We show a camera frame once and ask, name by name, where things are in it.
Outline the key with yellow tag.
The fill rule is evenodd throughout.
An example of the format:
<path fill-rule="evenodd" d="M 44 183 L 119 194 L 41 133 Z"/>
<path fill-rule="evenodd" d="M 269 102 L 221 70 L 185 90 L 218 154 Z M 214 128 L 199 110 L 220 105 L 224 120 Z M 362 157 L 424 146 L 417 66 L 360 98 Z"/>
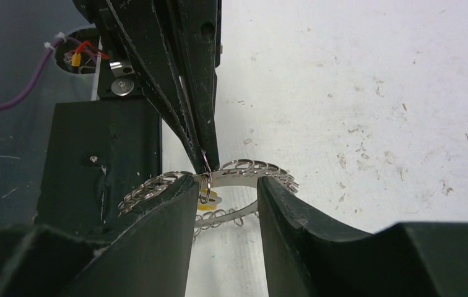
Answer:
<path fill-rule="evenodd" d="M 212 190 L 200 189 L 197 209 L 200 211 L 213 211 L 222 202 L 222 198 Z"/>

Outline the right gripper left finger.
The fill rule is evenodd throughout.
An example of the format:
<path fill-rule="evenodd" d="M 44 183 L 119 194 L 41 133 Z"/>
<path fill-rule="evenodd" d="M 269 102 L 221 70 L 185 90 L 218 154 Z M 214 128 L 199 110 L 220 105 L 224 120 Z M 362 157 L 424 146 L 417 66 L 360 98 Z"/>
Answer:
<path fill-rule="evenodd" d="M 183 296 L 198 190 L 182 176 L 100 236 L 23 230 L 0 296 Z"/>

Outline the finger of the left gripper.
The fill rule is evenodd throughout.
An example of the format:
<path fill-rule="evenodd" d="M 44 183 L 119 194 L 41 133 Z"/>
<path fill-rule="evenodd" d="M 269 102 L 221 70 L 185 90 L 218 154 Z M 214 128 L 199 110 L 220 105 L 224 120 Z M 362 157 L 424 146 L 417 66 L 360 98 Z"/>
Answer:
<path fill-rule="evenodd" d="M 219 168 L 215 126 L 216 69 L 221 56 L 221 1 L 167 1 L 178 72 L 186 92 L 195 171 Z"/>
<path fill-rule="evenodd" d="M 75 1 L 74 5 L 96 26 L 111 61 L 130 64 L 142 93 L 178 136 L 188 156 L 193 151 L 194 129 L 173 53 L 167 1 Z"/>

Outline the metal disc with key rings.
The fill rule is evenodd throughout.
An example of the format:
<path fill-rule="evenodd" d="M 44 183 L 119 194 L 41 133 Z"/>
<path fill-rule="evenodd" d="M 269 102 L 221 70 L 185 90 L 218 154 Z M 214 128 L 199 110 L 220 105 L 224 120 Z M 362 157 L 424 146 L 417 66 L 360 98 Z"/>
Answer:
<path fill-rule="evenodd" d="M 129 213 L 141 202 L 157 197 L 184 175 L 192 176 L 199 183 L 200 189 L 209 191 L 220 187 L 255 188 L 257 180 L 265 176 L 275 178 L 293 194 L 296 194 L 299 188 L 299 184 L 287 170 L 273 163 L 242 158 L 226 162 L 217 171 L 211 173 L 192 174 L 188 171 L 169 171 L 151 177 L 124 196 L 118 204 L 119 215 Z M 200 232 L 217 228 L 224 223 L 234 222 L 238 226 L 243 226 L 243 218 L 251 214 L 259 215 L 256 201 L 241 209 L 225 210 L 217 207 L 213 211 L 197 210 L 193 241 Z"/>

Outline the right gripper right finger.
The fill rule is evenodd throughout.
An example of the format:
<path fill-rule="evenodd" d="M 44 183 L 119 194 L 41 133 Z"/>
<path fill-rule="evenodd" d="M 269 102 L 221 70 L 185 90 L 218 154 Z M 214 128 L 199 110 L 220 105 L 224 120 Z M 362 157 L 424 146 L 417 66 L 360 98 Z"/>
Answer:
<path fill-rule="evenodd" d="M 468 223 L 342 223 L 273 178 L 257 183 L 270 296 L 468 296 Z"/>

